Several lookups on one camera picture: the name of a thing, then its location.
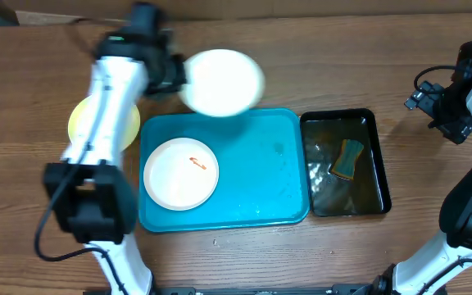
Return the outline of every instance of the wood grain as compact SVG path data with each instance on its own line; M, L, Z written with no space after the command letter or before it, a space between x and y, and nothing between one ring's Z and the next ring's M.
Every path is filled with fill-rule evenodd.
M370 282L438 230L444 197L472 166L472 136L455 146L428 117L408 111L416 73L453 64L472 40L472 14L175 23L177 48L245 52L263 68L260 107L305 111L368 107L378 122L393 200L385 216L318 218L292 226L150 234L137 229L145 263L163 286L315 287ZM106 28L85 26L94 40ZM60 26L0 28L0 294L77 294L105 288L91 256L61 263L33 254L47 204L43 166L68 144L66 125L89 86L90 60ZM428 79L447 84L449 73ZM188 111L176 97L139 103L143 120ZM139 140L125 154L138 186ZM43 248L79 248L51 220ZM448 285L472 293L472 269Z

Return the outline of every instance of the teal object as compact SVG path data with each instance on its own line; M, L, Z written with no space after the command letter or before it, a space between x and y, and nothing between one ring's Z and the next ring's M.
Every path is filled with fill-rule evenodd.
M216 155L220 178L202 205L172 211L148 196L143 169L174 138L193 138ZM229 118L156 116L141 132L139 220L156 233L297 223L309 211L299 119L288 109L247 111Z

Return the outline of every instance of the wall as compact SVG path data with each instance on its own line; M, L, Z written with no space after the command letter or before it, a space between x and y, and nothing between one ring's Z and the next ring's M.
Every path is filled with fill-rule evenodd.
M122 19L132 0L3 0L16 11ZM179 20L472 12L472 0L153 0Z

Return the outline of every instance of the green sponge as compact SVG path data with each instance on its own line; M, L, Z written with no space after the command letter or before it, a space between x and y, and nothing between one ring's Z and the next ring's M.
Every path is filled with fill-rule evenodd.
M363 150L364 145L360 142L353 139L344 139L340 157L334 163L330 173L343 179L352 180L356 161Z

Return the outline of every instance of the food residue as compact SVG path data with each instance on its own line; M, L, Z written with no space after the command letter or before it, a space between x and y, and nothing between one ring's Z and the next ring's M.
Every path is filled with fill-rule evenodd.
M192 162L194 163L194 165L197 165L198 167L201 167L201 168L204 169L204 170L207 169L204 165L200 165L200 164L197 162L197 159L196 159L195 157L190 157L189 160L192 161Z

